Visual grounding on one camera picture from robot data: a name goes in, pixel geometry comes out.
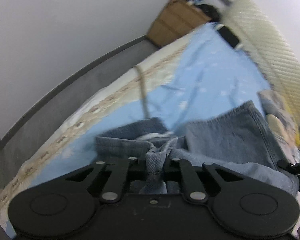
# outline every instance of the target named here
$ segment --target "fabric cloth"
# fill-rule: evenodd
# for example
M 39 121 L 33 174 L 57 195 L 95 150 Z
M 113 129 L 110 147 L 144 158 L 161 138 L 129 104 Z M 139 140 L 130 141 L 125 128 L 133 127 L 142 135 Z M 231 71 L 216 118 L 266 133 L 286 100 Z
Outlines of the fabric cloth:
M 263 112 L 257 93 L 270 89 L 269 83 L 244 51 L 234 50 L 222 38 L 215 25 L 207 23 L 193 32 L 178 68 L 165 72 L 171 81 L 152 90 L 155 76 L 149 79 L 144 73 L 150 117 L 159 117 L 168 130 L 214 118 L 248 100 Z M 161 76 L 158 69 L 158 80 Z
M 158 118 L 113 129 L 96 138 L 98 158 L 144 158 L 148 179 L 140 193 L 168 192 L 167 185 L 160 180 L 160 174 L 164 160 L 169 156 L 189 160 L 194 166 L 213 162 L 279 187 L 293 196 L 297 194 L 298 179 L 276 167 L 277 161 L 286 157 L 252 101 L 217 118 L 186 123 L 179 129 L 185 136 L 168 134 L 167 137 L 134 140 L 134 137 L 166 132 Z M 168 186 L 170 188 L 176 190 L 173 183 Z
M 277 133 L 284 138 L 291 148 L 293 148 L 293 146 L 300 147 L 299 129 L 285 99 L 278 92 L 273 90 L 263 90 L 258 93 L 258 96 L 265 114 L 274 115 L 282 123 L 285 131 L 284 135 L 281 132 Z
M 289 135 L 279 118 L 268 114 L 266 120 L 288 161 L 292 164 L 300 162 L 300 150 L 296 145 L 289 143 Z

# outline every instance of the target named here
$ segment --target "light blue bed sheet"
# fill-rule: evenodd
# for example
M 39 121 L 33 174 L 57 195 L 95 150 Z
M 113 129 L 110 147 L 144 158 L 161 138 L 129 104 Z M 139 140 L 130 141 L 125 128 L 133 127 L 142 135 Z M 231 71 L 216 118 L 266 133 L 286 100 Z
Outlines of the light blue bed sheet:
M 243 51 L 235 51 L 214 30 L 201 26 L 181 56 L 173 80 L 148 93 L 151 117 L 160 117 L 169 130 L 184 122 L 210 119 L 252 100 L 262 111 L 257 92 L 270 85 Z M 96 157 L 95 136 L 144 119 L 140 101 L 117 109 L 56 156 L 32 181 L 31 187 L 90 164 Z M 15 233 L 8 222 L 6 233 Z

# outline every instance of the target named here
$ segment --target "clothing pile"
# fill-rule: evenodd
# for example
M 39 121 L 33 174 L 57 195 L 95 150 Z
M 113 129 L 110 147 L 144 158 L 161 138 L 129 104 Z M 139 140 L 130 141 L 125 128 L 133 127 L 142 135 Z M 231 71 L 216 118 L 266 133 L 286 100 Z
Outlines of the clothing pile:
M 184 124 L 176 133 L 158 118 L 138 121 L 96 137 L 98 160 L 137 157 L 146 160 L 145 182 L 131 183 L 130 191 L 143 194 L 178 193 L 176 182 L 162 181 L 165 158 L 189 160 L 193 166 L 216 163 L 243 175 L 281 188 L 293 196 L 298 178 L 277 168 L 287 159 L 262 114 L 252 101 L 206 121 Z
M 266 120 L 290 163 L 300 162 L 300 133 L 284 98 L 273 90 L 258 93 Z

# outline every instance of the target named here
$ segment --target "brown wooden cabinet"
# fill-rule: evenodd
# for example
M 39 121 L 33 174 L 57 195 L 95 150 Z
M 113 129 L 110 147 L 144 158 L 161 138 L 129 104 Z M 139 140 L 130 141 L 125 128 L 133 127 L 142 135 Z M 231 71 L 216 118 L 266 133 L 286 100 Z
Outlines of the brown wooden cabinet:
M 199 8 L 185 0 L 169 0 L 151 25 L 147 38 L 163 47 L 210 20 Z

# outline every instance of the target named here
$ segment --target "denim jeans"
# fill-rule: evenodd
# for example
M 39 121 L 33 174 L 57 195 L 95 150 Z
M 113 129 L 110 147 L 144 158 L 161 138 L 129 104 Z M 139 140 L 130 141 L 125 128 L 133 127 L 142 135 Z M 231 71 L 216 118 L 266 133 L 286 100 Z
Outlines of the denim jeans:
M 183 158 L 194 166 L 212 162 L 296 195 L 298 178 L 277 168 L 286 159 L 266 120 L 252 101 L 211 120 L 199 120 L 179 128 L 184 136 L 168 134 L 158 118 L 135 122 L 96 137 L 98 158 L 138 157 L 146 160 L 148 179 L 140 193 L 176 193 L 173 182 L 165 184 L 160 173 L 166 156 Z M 139 140 L 146 134 L 154 134 Z

